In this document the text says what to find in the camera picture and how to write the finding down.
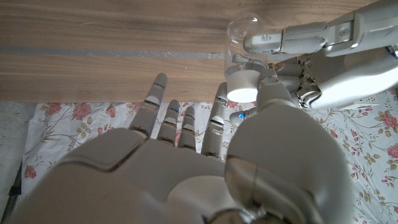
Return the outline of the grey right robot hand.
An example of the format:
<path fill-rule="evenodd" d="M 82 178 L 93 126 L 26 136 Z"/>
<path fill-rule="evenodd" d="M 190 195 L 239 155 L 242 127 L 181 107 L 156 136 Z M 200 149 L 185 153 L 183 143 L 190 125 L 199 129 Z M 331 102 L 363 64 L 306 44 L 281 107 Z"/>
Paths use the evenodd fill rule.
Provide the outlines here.
<path fill-rule="evenodd" d="M 235 132 L 222 161 L 222 83 L 201 152 L 194 113 L 180 136 L 171 101 L 151 138 L 167 86 L 155 78 L 128 128 L 63 156 L 9 223 L 348 223 L 351 184 L 336 141 L 297 108 L 275 76 L 262 78 L 257 113 Z"/>

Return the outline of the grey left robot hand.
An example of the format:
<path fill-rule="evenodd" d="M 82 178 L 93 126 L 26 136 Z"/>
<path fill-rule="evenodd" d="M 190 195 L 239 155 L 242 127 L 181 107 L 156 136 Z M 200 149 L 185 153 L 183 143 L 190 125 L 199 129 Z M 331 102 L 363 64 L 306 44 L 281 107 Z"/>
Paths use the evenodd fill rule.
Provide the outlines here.
<path fill-rule="evenodd" d="M 397 84 L 397 2 L 376 1 L 330 22 L 267 29 L 247 12 L 226 30 L 226 96 L 257 118 L 304 118 Z"/>

